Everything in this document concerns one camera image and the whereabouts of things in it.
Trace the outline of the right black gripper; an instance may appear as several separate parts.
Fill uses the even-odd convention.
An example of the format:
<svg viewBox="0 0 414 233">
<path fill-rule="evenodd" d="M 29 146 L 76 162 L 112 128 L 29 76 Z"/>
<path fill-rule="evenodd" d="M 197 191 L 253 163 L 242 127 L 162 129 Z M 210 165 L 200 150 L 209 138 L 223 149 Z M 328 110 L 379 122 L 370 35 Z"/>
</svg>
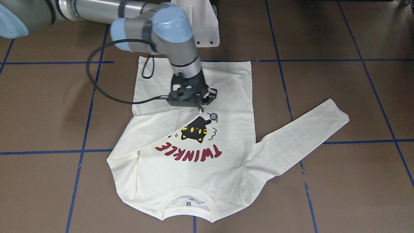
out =
<svg viewBox="0 0 414 233">
<path fill-rule="evenodd" d="M 172 76 L 167 102 L 171 106 L 198 107 L 199 111 L 204 113 L 204 106 L 216 99 L 217 92 L 217 89 L 209 88 L 206 84 L 203 72 L 192 78 L 185 78 L 180 72 Z"/>
</svg>

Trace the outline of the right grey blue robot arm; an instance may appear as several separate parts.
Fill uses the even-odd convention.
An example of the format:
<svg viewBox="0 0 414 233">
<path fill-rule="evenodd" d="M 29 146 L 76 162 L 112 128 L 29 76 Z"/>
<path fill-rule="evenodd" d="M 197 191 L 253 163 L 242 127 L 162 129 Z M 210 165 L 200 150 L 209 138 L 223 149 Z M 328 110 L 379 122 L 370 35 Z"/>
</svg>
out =
<svg viewBox="0 0 414 233">
<path fill-rule="evenodd" d="M 172 0 L 161 4 L 135 0 L 2 0 L 1 36 L 15 39 L 63 21 L 91 21 L 111 26 L 112 41 L 87 59 L 86 72 L 96 90 L 109 99 L 128 102 L 105 93 L 92 78 L 93 57 L 115 45 L 129 52 L 167 56 L 173 69 L 170 93 L 149 99 L 165 99 L 171 106 L 204 107 L 216 99 L 217 90 L 206 84 L 199 47 L 219 45 L 218 20 L 208 0 Z"/>
</svg>

